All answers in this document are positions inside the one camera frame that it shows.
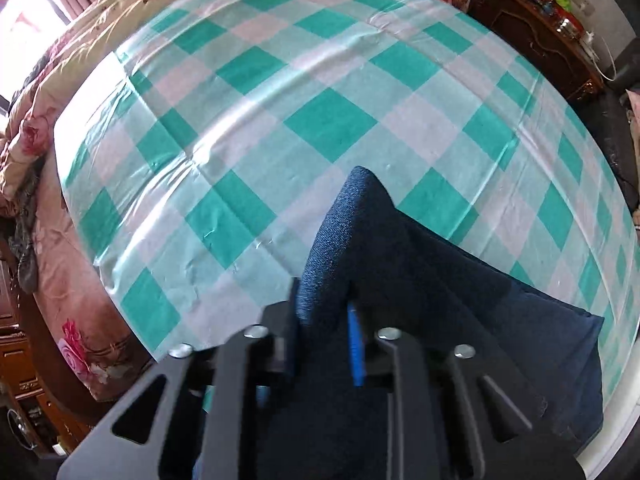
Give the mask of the floral red quilt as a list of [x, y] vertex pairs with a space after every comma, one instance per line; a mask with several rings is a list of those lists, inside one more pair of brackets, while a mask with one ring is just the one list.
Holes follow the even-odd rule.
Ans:
[[101, 0], [14, 115], [41, 314], [94, 400], [302, 278], [349, 174], [395, 205], [480, 109], [490, 33], [440, 0]]

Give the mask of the dark wooden nightstand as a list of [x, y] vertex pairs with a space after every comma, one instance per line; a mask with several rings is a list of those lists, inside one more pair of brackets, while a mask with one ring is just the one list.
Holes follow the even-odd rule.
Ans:
[[556, 30], [530, 0], [471, 0], [468, 14], [502, 38], [539, 70], [567, 102], [604, 90], [604, 82], [578, 42]]

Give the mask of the blue denim jeans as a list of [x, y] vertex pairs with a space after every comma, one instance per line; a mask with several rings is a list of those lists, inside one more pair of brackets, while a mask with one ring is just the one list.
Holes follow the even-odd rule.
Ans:
[[245, 479], [389, 479], [387, 393], [352, 379], [348, 306], [445, 354], [512, 362], [577, 453], [603, 422], [602, 318], [563, 304], [399, 211], [370, 170], [349, 174], [298, 282], [288, 376], [258, 390]]

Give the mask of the green white checkered cloth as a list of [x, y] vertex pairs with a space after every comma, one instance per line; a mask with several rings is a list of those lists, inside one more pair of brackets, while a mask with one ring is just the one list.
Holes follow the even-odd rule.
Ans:
[[605, 405], [639, 247], [578, 115], [439, 0], [176, 0], [81, 77], [54, 127], [91, 269], [152, 356], [284, 298], [352, 168], [495, 268], [602, 318]]

